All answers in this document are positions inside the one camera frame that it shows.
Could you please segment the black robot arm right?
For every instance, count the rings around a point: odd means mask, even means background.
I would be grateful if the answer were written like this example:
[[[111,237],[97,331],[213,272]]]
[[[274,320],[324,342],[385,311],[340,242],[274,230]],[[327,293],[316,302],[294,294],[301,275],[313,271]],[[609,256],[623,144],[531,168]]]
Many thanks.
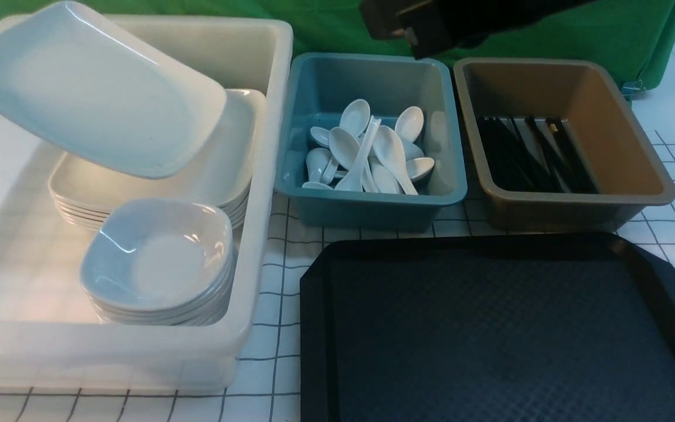
[[[402,39],[412,56],[426,59],[456,48],[472,49],[491,35],[528,28],[586,1],[361,1],[373,40]]]

